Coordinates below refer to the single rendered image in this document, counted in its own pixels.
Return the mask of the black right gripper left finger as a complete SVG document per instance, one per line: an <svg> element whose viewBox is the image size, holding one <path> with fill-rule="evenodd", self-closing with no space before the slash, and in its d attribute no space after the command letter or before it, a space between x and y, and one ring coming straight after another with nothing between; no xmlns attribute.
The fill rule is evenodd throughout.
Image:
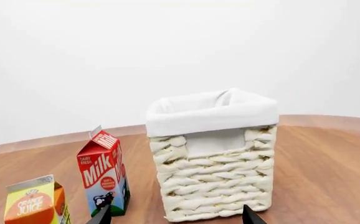
<svg viewBox="0 0 360 224"><path fill-rule="evenodd" d="M106 205L94 217L92 217L87 224L111 224L111 210L110 205Z"/></svg>

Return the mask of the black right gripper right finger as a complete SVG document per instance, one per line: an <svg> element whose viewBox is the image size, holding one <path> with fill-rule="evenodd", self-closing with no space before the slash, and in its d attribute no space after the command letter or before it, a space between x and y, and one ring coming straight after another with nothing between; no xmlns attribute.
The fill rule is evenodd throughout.
<svg viewBox="0 0 360 224"><path fill-rule="evenodd" d="M248 205L243 206L242 221L243 224L266 224Z"/></svg>

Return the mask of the white woven basket with liner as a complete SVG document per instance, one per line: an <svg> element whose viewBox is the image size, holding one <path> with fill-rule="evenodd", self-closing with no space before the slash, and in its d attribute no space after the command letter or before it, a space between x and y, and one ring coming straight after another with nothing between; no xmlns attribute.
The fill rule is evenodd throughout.
<svg viewBox="0 0 360 224"><path fill-rule="evenodd" d="M153 102L146 135L166 219L270 208L278 122L276 100L237 88Z"/></svg>

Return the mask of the red milk carton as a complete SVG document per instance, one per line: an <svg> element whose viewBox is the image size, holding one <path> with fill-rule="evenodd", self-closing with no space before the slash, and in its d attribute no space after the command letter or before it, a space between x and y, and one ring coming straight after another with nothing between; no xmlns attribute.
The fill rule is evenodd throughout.
<svg viewBox="0 0 360 224"><path fill-rule="evenodd" d="M90 216L109 206L111 216L123 216L130 190L120 140L101 126L89 132L90 140L77 154Z"/></svg>

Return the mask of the orange juice carton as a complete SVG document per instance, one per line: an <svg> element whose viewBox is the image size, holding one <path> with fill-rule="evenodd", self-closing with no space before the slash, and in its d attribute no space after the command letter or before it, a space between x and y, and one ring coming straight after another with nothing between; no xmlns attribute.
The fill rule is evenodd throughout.
<svg viewBox="0 0 360 224"><path fill-rule="evenodd" d="M6 186L4 224L72 224L64 188L45 175Z"/></svg>

